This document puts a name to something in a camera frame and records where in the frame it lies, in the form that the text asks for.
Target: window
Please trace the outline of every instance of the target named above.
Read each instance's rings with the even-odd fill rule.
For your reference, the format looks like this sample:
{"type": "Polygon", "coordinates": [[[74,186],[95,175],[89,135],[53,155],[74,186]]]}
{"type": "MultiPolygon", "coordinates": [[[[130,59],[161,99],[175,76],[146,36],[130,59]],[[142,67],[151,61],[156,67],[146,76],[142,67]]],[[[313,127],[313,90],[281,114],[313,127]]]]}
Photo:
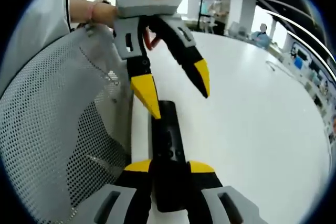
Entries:
{"type": "Polygon", "coordinates": [[[264,23],[267,26],[266,33],[269,35],[271,32],[272,21],[272,16],[265,12],[260,6],[256,5],[251,32],[254,33],[255,31],[260,31],[260,25],[264,23]]]}
{"type": "Polygon", "coordinates": [[[276,42],[278,44],[278,47],[282,49],[283,46],[285,45],[286,37],[287,37],[287,30],[282,24],[277,22],[273,34],[273,41],[276,42]]]}

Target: white sleeve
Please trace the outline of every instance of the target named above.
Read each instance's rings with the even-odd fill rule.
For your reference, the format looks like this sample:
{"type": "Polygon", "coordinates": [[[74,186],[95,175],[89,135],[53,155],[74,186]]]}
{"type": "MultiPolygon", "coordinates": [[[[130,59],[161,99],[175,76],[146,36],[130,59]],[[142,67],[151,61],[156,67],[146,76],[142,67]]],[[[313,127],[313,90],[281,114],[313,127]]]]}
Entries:
{"type": "Polygon", "coordinates": [[[33,0],[19,21],[0,70],[0,95],[38,52],[70,33],[69,0],[33,0]]]}

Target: wrist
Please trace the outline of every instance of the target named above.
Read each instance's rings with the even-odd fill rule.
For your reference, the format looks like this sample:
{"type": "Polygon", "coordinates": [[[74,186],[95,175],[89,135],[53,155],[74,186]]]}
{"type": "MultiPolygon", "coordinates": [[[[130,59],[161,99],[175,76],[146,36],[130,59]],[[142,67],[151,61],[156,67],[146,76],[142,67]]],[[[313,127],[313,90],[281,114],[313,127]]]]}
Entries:
{"type": "Polygon", "coordinates": [[[109,27],[113,27],[113,22],[117,16],[117,8],[105,3],[97,3],[92,10],[92,21],[109,27]]]}

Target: white pillar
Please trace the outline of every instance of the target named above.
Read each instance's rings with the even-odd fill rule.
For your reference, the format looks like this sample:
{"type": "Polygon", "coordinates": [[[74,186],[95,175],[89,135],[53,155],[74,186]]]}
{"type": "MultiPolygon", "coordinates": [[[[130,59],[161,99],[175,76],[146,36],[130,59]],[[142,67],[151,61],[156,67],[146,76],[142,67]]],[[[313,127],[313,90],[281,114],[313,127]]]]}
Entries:
{"type": "Polygon", "coordinates": [[[230,11],[227,19],[225,30],[229,30],[233,22],[246,28],[246,32],[251,32],[256,0],[231,0],[230,11]]]}
{"type": "Polygon", "coordinates": [[[187,17],[189,19],[193,19],[193,20],[198,19],[198,12],[200,11],[200,1],[201,0],[188,0],[187,17]]]}
{"type": "Polygon", "coordinates": [[[271,25],[271,32],[269,33],[269,38],[272,39],[272,40],[273,40],[273,35],[274,35],[276,24],[277,24],[277,22],[273,19],[272,20],[272,25],[271,25]]]}

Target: wall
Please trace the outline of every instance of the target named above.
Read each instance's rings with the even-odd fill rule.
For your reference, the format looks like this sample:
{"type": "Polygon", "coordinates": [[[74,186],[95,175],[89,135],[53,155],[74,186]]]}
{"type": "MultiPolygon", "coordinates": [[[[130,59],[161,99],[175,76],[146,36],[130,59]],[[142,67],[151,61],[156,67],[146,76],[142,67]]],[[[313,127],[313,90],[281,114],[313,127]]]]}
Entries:
{"type": "MultiPolygon", "coordinates": [[[[206,6],[209,7],[210,4],[213,3],[214,1],[218,1],[218,0],[203,0],[203,3],[205,3],[206,6]]],[[[182,16],[186,16],[189,19],[198,20],[198,14],[200,11],[200,3],[201,3],[201,0],[188,0],[188,13],[187,15],[182,15],[182,16]]]]}
{"type": "Polygon", "coordinates": [[[274,33],[275,33],[276,24],[277,24],[277,22],[273,19],[273,20],[272,20],[272,25],[271,25],[271,31],[269,32],[269,38],[270,38],[271,40],[273,40],[273,36],[274,36],[274,33]]]}
{"type": "Polygon", "coordinates": [[[239,24],[240,16],[242,11],[242,0],[231,0],[230,1],[230,12],[227,19],[227,24],[225,29],[230,29],[230,26],[233,22],[239,24]]]}
{"type": "Polygon", "coordinates": [[[330,91],[330,93],[331,93],[331,95],[333,97],[333,103],[336,105],[336,88],[335,88],[335,86],[333,84],[330,83],[330,81],[332,80],[331,76],[328,74],[326,68],[316,58],[316,56],[313,53],[311,53],[305,46],[303,46],[299,41],[297,41],[292,36],[290,36],[289,34],[287,34],[283,51],[284,52],[290,52],[290,49],[292,48],[292,45],[293,45],[294,42],[296,42],[297,44],[299,44],[302,47],[303,50],[306,50],[306,51],[309,52],[309,56],[307,57],[309,62],[311,62],[312,60],[314,60],[314,62],[318,65],[318,67],[323,70],[323,71],[319,71],[319,75],[322,77],[322,83],[324,83],[326,80],[328,80],[328,82],[329,82],[329,91],[330,91]]]}
{"type": "Polygon", "coordinates": [[[189,19],[198,19],[198,13],[200,11],[200,0],[188,0],[188,13],[189,19]]]}
{"type": "Polygon", "coordinates": [[[176,12],[181,15],[186,15],[188,13],[188,0],[182,0],[176,12]]]}
{"type": "Polygon", "coordinates": [[[296,43],[298,46],[298,48],[305,52],[307,55],[307,58],[309,60],[309,62],[311,62],[312,57],[315,58],[315,56],[312,55],[312,53],[305,47],[303,46],[299,41],[297,41],[296,39],[294,39],[291,35],[287,34],[286,40],[285,40],[285,44],[284,47],[282,48],[283,52],[290,52],[292,49],[292,45],[293,43],[296,43]]]}
{"type": "Polygon", "coordinates": [[[255,8],[256,0],[243,0],[239,24],[246,28],[248,34],[251,33],[255,8]]]}

